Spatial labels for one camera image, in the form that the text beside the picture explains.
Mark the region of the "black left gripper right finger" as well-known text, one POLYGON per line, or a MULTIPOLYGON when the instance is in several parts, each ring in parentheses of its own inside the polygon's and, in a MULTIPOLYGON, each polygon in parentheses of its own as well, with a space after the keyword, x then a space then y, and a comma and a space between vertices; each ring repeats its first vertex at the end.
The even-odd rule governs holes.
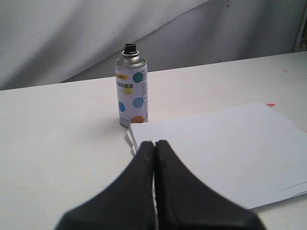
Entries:
POLYGON ((201 182, 166 140, 155 145, 154 190, 160 230, 263 230, 256 213, 201 182))

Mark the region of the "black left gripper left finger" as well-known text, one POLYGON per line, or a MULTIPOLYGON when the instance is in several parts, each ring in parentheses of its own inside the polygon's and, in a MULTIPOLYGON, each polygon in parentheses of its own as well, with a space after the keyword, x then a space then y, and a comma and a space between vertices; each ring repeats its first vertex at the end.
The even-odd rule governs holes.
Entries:
POLYGON ((105 190, 66 212, 59 230, 154 230, 154 144, 145 141, 105 190))

